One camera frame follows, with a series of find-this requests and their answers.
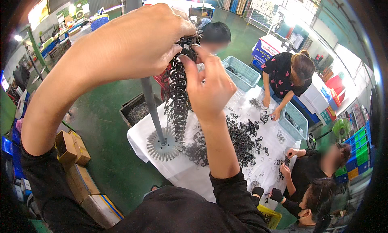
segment hair bun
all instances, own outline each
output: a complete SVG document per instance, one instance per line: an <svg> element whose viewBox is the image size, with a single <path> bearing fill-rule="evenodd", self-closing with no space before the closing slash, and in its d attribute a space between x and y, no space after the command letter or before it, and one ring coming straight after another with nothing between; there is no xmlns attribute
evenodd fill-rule
<svg viewBox="0 0 388 233"><path fill-rule="evenodd" d="M303 55L305 55L305 56L310 57L310 55L308 55L308 51L307 51L307 50L302 50L302 51L300 51L299 53L300 53L300 54L303 54Z"/></svg>

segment light blue basket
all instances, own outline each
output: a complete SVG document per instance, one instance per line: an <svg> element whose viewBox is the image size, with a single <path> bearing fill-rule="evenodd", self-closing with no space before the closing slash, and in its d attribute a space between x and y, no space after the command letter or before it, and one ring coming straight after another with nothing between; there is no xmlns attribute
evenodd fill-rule
<svg viewBox="0 0 388 233"><path fill-rule="evenodd" d="M300 127L301 131L298 131L287 119L286 112L291 116L295 123ZM307 130L308 130L308 121L300 113L300 111L291 103L288 102L286 106L282 109L279 119L279 124L296 140L306 140L307 139Z"/></svg>
<svg viewBox="0 0 388 233"><path fill-rule="evenodd" d="M229 56L224 59L222 64L232 81L245 92L249 91L250 88L255 87L257 82L260 80L261 75L258 72L233 56ZM226 68L229 66L232 66L241 78L227 70Z"/></svg>

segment brown cardboard box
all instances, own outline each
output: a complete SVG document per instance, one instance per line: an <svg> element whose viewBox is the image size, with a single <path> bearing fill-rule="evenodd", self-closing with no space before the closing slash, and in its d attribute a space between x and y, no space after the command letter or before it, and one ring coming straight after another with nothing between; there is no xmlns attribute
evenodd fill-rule
<svg viewBox="0 0 388 233"><path fill-rule="evenodd" d="M89 195L81 206L100 226L107 229L124 218L106 195Z"/></svg>
<svg viewBox="0 0 388 233"><path fill-rule="evenodd" d="M77 150L76 164L85 166L90 160L90 155L83 143L81 137L74 131L70 131L69 134L73 138L75 149Z"/></svg>
<svg viewBox="0 0 388 233"><path fill-rule="evenodd" d="M77 203L82 203L88 195L100 194L88 170L80 165L74 164L66 172L66 181Z"/></svg>
<svg viewBox="0 0 388 233"><path fill-rule="evenodd" d="M66 171L75 163L78 156L73 138L62 130L55 138L55 145L58 150L58 160Z"/></svg>

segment gray metal disc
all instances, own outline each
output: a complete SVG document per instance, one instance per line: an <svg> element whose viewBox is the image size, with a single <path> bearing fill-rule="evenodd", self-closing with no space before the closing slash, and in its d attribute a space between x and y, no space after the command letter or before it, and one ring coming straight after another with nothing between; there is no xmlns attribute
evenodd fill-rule
<svg viewBox="0 0 388 233"><path fill-rule="evenodd" d="M179 155L184 142L176 141L176 133L172 128L164 127L162 131L167 143L162 145L156 130L153 131L147 138L148 153L159 161L172 160Z"/></svg>

